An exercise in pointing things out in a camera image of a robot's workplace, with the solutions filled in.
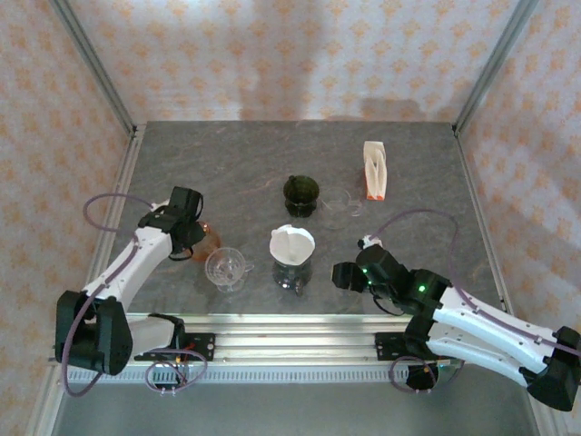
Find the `patterned wallpaper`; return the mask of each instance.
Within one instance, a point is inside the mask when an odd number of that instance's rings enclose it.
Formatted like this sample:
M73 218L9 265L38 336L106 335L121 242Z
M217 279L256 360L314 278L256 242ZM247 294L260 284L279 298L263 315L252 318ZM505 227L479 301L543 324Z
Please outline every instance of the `patterned wallpaper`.
M517 0L72 0L133 120L456 119Z
M580 22L541 1L462 137L517 314L579 332ZM581 433L581 394L566 419Z
M56 299L93 254L84 200L111 189L127 139L49 2L0 2L0 41L0 434L18 436Z

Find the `orange glass object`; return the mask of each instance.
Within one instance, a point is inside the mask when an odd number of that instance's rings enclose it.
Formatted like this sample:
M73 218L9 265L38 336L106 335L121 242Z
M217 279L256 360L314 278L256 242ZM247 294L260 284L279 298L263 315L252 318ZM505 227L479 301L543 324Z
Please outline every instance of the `orange glass object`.
M192 259L196 262L205 262L208 256L222 246L220 236L210 227L208 223L199 222L202 225L204 238L196 243L192 249Z

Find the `clear glass mug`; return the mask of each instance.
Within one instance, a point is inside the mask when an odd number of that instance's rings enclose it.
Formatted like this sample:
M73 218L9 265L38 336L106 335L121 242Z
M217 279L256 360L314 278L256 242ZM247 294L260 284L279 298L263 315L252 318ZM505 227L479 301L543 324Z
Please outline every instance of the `clear glass mug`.
M254 268L235 248L219 248L206 259L206 276L218 291L237 292L244 287L248 271Z
M329 188L320 193L320 217L322 225L331 230L347 227L350 218L360 216L363 203L352 200L342 188Z

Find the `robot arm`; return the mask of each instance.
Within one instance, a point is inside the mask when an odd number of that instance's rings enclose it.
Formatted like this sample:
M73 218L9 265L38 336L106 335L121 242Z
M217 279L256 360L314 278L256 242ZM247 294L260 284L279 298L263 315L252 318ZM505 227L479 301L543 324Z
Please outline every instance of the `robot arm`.
M116 375L135 355L155 348L180 348L182 320L150 314L127 322L133 297L157 265L170 254L191 248L204 237L197 222L202 195L175 187L167 203L155 205L138 224L133 240L107 270L80 292L66 291L56 306L55 357L63 359L64 343L82 306L94 299L74 333L69 362Z
M334 266L332 280L343 289L370 289L412 315L404 334L410 354L475 363L526 387L549 407L573 409L581 380L578 332L535 326L454 288L434 272L408 271L380 244L367 241L360 248L356 262Z

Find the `stone tabletop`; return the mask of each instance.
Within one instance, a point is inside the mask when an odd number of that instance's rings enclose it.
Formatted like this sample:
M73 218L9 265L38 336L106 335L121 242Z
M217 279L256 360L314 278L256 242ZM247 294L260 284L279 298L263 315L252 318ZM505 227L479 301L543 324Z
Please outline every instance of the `stone tabletop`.
M363 143L385 144L389 182L384 202L365 200ZM291 218L282 186L292 174L314 178L321 190L338 186L361 199L361 216L342 230L326 230L320 214ZM391 216L411 208L454 214L461 226L454 264L468 291L499 306L458 146L449 124L366 122L155 122L148 123L129 193L151 202L175 185L204 195L202 221L255 267L244 288L223 294L206 278L203 263L163 261L137 293L130 312L164 313L366 313L369 296L335 288L334 263L354 261L357 240ZM147 211L126 202L121 226L134 228ZM313 275L302 296L271 277L271 230L292 223L315 238ZM390 226L384 247L409 269L449 277L453 226L438 216L414 215ZM119 236L113 256L128 238Z

